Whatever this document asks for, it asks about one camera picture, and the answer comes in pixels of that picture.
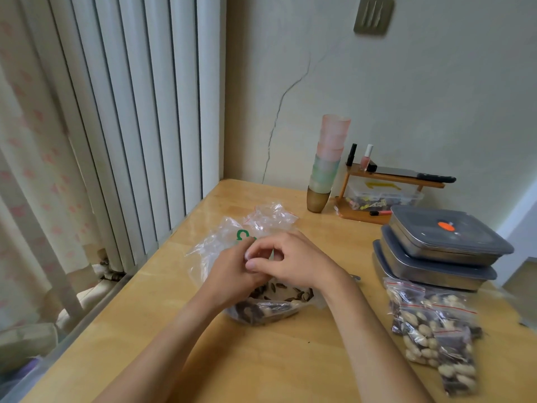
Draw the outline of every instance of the floral curtain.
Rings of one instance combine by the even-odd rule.
[[[0,331],[82,315],[100,244],[84,181],[17,0],[0,0]]]

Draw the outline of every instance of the stacked cups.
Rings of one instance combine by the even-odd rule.
[[[349,118],[335,114],[323,116],[308,187],[307,205],[311,212],[321,212],[328,201],[350,124]]]

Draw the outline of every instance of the small organizer stand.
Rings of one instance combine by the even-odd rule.
[[[338,215],[343,219],[357,220],[361,222],[387,224],[391,215],[371,216],[368,210],[353,210],[348,202],[345,200],[344,194],[347,188],[349,176],[380,179],[382,181],[400,182],[401,184],[412,184],[418,186],[418,191],[421,192],[424,186],[430,188],[444,188],[443,182],[424,181],[413,177],[403,177],[401,175],[389,175],[389,174],[377,174],[376,172],[367,172],[360,168],[360,164],[352,164],[351,167],[347,167],[347,174],[345,175],[345,181],[341,187],[339,196],[336,197],[335,205],[338,208]]]

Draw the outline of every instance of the wall plate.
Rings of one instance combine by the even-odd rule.
[[[360,0],[354,32],[363,35],[384,35],[390,25],[395,0]]]

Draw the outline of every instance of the forearm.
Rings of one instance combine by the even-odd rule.
[[[341,333],[364,403],[433,401],[345,271],[334,273],[322,292]]]
[[[219,311],[198,292],[95,401],[165,401],[190,351]]]

